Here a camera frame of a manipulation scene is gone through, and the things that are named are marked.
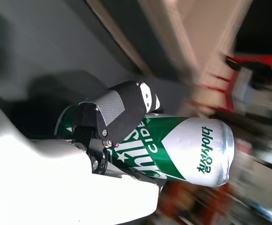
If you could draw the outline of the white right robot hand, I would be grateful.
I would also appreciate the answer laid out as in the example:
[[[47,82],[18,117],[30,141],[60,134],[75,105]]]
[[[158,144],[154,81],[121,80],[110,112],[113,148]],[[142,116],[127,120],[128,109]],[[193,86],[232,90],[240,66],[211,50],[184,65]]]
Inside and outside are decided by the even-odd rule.
[[[151,215],[160,193],[146,175],[108,159],[160,102],[140,81],[53,111],[41,105],[19,131],[0,108],[0,225],[114,225]]]

